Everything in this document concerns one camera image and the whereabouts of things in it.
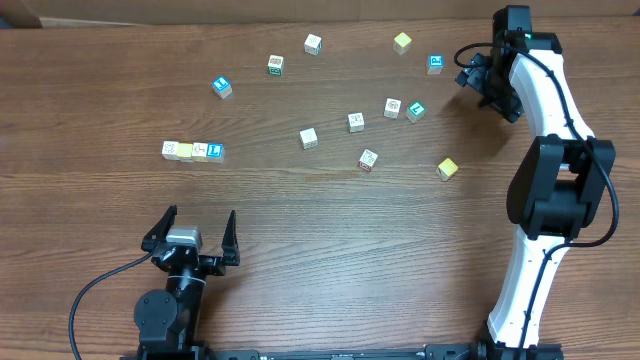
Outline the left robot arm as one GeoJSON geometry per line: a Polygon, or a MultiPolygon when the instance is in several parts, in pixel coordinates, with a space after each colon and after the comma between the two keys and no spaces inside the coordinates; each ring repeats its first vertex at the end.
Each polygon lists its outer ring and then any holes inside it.
{"type": "Polygon", "coordinates": [[[236,213],[231,212],[220,256],[203,255],[196,226],[175,224],[177,207],[169,206],[143,237],[141,249],[167,274],[163,289],[142,295],[134,308],[139,330],[138,359],[211,359],[212,351],[196,339],[200,309],[209,276],[224,276],[240,264],[236,213]]]}

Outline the blue L block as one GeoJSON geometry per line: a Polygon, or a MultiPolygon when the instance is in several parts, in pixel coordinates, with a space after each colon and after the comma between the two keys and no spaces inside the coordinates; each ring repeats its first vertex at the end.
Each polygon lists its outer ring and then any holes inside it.
{"type": "Polygon", "coordinates": [[[225,148],[221,143],[208,143],[206,158],[209,162],[222,163],[225,157],[225,148]]]}

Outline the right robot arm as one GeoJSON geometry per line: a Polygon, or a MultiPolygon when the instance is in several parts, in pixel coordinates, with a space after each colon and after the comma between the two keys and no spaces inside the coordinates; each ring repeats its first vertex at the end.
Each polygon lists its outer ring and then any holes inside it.
{"type": "Polygon", "coordinates": [[[481,94],[488,106],[514,123],[526,117],[532,144],[507,191],[514,247],[499,299],[477,342],[428,345],[428,359],[560,359],[558,345],[539,342],[541,315],[564,255],[583,247],[601,198],[612,205],[607,242],[619,222],[610,172],[616,151],[582,119],[564,77],[558,37],[536,32],[525,5],[496,11],[487,55],[476,54],[456,78],[481,94]]]}

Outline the white X letter block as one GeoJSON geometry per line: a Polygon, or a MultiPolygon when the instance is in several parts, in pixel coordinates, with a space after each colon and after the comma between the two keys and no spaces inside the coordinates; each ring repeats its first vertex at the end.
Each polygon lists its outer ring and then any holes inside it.
{"type": "Polygon", "coordinates": [[[191,158],[196,162],[208,162],[207,158],[208,144],[201,142],[194,142],[192,144],[191,158]]]}

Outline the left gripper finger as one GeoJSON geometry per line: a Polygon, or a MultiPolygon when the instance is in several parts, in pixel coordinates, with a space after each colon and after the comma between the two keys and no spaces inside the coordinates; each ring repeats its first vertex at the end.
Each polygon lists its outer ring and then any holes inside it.
{"type": "Polygon", "coordinates": [[[141,250],[152,252],[156,246],[166,240],[166,236],[174,225],[177,215],[177,206],[168,207],[162,218],[147,232],[141,242],[141,250]]]}
{"type": "Polygon", "coordinates": [[[226,266],[240,265],[240,250],[236,233],[236,211],[232,210],[226,225],[221,244],[223,261],[226,266]]]}

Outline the red letter white block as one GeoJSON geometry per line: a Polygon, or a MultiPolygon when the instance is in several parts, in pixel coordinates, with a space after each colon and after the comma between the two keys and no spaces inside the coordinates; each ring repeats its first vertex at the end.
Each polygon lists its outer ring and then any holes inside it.
{"type": "Polygon", "coordinates": [[[161,149],[162,156],[167,160],[178,160],[178,145],[177,141],[164,141],[161,149]]]}

